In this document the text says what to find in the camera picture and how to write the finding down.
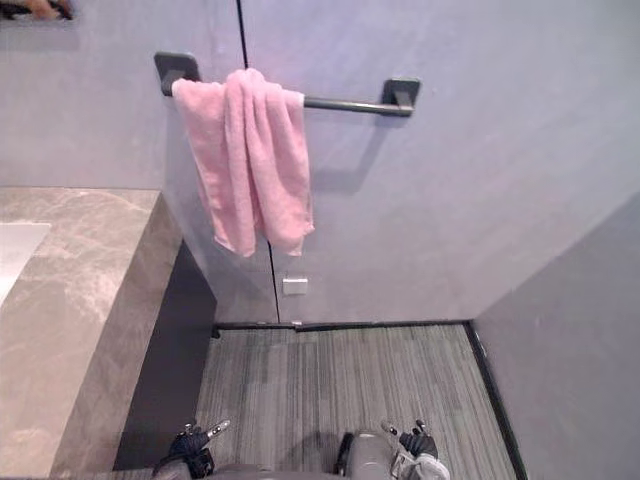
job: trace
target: sink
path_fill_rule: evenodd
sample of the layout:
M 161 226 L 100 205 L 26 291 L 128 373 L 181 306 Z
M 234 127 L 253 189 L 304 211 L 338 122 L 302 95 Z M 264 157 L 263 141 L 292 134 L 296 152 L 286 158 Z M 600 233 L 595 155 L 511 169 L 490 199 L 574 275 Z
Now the sink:
M 50 229 L 48 223 L 0 223 L 0 306 Z

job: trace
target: mirror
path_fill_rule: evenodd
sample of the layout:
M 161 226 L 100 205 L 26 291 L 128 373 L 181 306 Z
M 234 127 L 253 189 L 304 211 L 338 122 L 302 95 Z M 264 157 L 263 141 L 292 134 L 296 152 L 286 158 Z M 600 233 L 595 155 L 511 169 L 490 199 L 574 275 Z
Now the mirror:
M 3 20 L 71 20 L 71 0 L 0 0 Z

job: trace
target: wall-mounted towel bar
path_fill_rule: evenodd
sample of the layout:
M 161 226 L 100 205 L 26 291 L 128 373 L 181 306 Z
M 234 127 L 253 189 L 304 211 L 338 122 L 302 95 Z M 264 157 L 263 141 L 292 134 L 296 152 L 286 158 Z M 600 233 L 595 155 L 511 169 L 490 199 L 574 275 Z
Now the wall-mounted towel bar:
M 180 78 L 200 81 L 198 64 L 191 55 L 158 52 L 154 56 L 162 93 L 170 97 L 171 85 Z M 349 112 L 377 113 L 395 117 L 410 117 L 414 110 L 420 80 L 415 78 L 392 78 L 384 82 L 382 103 L 352 102 L 328 98 L 304 97 L 307 108 L 345 110 Z

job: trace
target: towel bar bracket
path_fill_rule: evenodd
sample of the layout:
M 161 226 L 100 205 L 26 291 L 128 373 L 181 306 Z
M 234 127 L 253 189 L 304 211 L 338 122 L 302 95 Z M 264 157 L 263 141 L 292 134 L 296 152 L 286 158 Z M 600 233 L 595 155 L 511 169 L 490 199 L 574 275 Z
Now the towel bar bracket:
M 171 85 L 180 78 L 193 80 L 194 82 L 201 81 L 198 63 L 192 55 L 158 52 L 153 58 L 160 77 L 162 93 L 167 97 L 172 96 Z M 382 103 L 364 103 L 305 96 L 304 106 L 307 108 L 410 117 L 414 111 L 419 91 L 420 80 L 417 78 L 391 78 L 384 82 Z
M 192 55 L 184 53 L 158 52 L 153 56 L 160 77 L 160 88 L 165 97 L 171 94 L 171 85 L 180 78 L 199 82 L 198 62 Z

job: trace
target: striped carpet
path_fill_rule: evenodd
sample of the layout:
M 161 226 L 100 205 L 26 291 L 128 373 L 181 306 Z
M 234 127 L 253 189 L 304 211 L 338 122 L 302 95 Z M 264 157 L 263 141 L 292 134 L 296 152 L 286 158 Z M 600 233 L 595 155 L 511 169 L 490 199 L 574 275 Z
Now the striped carpet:
M 345 431 L 421 418 L 453 479 L 515 478 L 462 325 L 223 331 L 197 419 L 225 418 L 217 465 L 330 471 Z

